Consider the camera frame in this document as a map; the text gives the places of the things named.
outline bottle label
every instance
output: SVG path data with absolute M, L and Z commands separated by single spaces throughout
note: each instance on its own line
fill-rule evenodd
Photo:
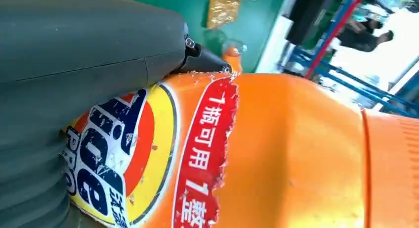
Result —
M 212 192 L 223 181 L 238 87 L 230 77 L 212 79 L 193 86 L 199 101 L 181 104 L 191 92 L 175 93 L 175 83 L 96 105 L 66 129 L 68 193 L 108 227 L 201 228 L 217 221 Z

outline tide logo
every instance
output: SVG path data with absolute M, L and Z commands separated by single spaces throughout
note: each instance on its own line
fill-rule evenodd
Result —
M 164 85 L 96 105 L 67 128 L 68 191 L 105 225 L 138 227 L 164 193 L 177 132 Z

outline detergent bottle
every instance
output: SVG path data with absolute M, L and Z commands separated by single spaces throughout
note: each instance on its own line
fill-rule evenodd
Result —
M 113 228 L 416 227 L 418 128 L 299 77 L 172 75 L 66 129 L 68 192 Z

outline person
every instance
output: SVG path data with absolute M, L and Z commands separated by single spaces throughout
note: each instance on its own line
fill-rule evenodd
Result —
M 375 29 L 381 29 L 383 27 L 383 23 L 373 19 L 368 19 L 367 21 L 360 22 L 360 24 L 362 24 L 365 27 L 365 31 L 370 34 L 373 34 Z
M 370 20 L 368 23 L 351 20 L 337 38 L 341 41 L 341 46 L 353 48 L 358 51 L 371 52 L 378 45 L 391 41 L 394 38 L 394 33 L 391 30 L 379 37 L 374 36 L 374 29 L 381 27 L 382 25 L 374 20 Z

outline screw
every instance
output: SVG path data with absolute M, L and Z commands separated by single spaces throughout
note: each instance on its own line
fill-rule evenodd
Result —
M 222 72 L 230 72 L 230 71 L 231 71 L 231 67 L 230 67 L 230 66 L 223 66 L 223 67 L 221 68 L 221 71 L 222 71 Z
M 194 48 L 195 47 L 195 43 L 191 38 L 186 38 L 185 39 L 185 44 L 188 48 Z

